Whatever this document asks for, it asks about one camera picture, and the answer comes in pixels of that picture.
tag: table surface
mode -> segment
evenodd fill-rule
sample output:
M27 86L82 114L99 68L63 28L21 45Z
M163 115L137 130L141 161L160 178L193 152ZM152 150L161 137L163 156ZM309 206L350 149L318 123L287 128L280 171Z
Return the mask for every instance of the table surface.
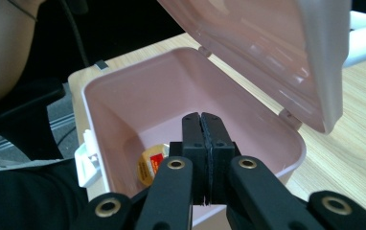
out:
M109 68L104 71L91 66L72 74L69 85L80 143L83 142L82 133L89 129L81 97L87 83L110 71L178 47L198 48L199 44L189 35L182 34L107 60ZM278 113L282 109L218 58L211 56L210 60L273 111ZM308 126L300 128L308 153L286 186L302 199L308 199L313 192L330 190L348 196L366 208L366 61L343 70L343 107L343 116L329 135L317 133ZM88 189L90 199L103 193L102 183L99 180Z

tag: small packet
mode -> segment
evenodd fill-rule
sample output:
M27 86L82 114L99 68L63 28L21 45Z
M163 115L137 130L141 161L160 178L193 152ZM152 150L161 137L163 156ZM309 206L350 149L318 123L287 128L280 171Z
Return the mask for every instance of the small packet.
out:
M150 186L162 160L169 156L169 145L160 144L146 149L138 160L138 178Z

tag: open lid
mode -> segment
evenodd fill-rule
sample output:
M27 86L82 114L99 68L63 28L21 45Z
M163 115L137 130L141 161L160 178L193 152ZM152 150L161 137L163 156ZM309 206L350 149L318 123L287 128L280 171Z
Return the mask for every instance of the open lid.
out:
M159 0L177 23L317 131L342 115L350 0Z

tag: black cable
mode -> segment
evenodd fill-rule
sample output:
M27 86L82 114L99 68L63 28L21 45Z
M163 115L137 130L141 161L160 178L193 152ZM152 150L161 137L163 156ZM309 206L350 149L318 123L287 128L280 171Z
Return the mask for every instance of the black cable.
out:
M78 48L79 48L79 52L80 52L80 55L81 55L82 62L83 62L85 67L89 67L90 64L88 62L87 54L85 53L85 50L84 50L84 45L82 43L81 35L80 35L80 32L79 32L79 28L76 24L75 18L73 17L73 14L70 11L70 8L66 3L66 0L59 0L59 2L60 2L61 6L64 9L64 13L66 14L67 20L69 20L70 26L72 27L73 35L75 36L76 43L77 43Z
M68 130L66 133L64 133L64 135L60 138L60 140L57 141L57 146L60 146L60 144L64 141L64 139L69 136L70 133L72 133L74 130L76 130L76 127L73 126L72 128L70 128L70 130Z
M11 3L13 6L15 6L17 9L19 9L21 12L25 13L27 16L29 16L33 21L37 22L37 18L35 16L33 16L30 12L26 11L25 9L23 9L21 6L19 6L19 4L17 4L15 1L13 0L8 0L9 3Z

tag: plastic container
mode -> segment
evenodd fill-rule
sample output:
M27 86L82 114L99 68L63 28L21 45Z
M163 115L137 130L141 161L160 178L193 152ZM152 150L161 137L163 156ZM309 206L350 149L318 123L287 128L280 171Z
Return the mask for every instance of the plastic container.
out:
M127 196L143 190L140 154L181 141L181 119L192 112L218 115L241 153L258 157L286 183L306 155L298 126L329 133L342 115L349 1L160 2L203 47L172 50L86 85L105 189ZM259 86L283 113L218 69L210 54ZM194 207L194 224L220 209Z

